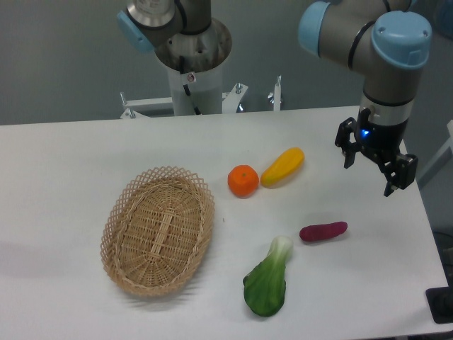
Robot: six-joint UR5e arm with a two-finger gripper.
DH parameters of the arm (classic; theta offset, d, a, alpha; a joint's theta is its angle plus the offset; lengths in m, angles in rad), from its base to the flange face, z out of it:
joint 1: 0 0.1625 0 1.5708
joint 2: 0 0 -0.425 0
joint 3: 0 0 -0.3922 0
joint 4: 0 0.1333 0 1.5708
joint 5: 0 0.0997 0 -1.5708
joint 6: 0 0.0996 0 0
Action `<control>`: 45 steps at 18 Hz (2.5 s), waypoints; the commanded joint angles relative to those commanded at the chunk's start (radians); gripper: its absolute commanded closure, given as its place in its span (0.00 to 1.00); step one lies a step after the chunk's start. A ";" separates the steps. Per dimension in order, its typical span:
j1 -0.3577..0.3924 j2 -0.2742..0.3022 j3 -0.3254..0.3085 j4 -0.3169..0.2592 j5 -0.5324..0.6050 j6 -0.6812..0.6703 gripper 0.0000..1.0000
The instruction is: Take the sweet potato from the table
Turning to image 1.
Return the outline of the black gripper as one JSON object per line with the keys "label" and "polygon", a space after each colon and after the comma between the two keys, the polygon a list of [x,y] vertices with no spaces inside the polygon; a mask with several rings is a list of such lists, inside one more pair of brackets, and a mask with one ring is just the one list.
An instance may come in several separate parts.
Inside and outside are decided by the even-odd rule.
{"label": "black gripper", "polygon": [[341,148],[345,169],[354,164],[359,151],[378,164],[386,179],[384,196],[389,197],[395,190],[404,190],[414,182],[418,157],[399,151],[407,120],[397,125],[378,125],[369,120],[371,115],[371,110],[364,108],[357,122],[352,117],[344,120],[338,127],[335,146]]}

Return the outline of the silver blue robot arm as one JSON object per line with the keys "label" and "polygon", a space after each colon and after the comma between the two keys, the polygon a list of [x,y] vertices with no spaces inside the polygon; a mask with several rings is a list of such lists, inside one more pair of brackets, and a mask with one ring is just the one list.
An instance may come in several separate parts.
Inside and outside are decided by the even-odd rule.
{"label": "silver blue robot arm", "polygon": [[[317,1],[303,13],[299,44],[365,78],[356,118],[339,125],[335,144],[352,166],[357,153],[386,178],[385,194],[415,179],[418,159],[402,154],[401,140],[429,53],[432,30],[410,1]],[[232,46],[209,1],[129,1],[117,24],[140,52],[167,69],[176,115],[233,113],[238,89],[224,95],[222,66]]]}

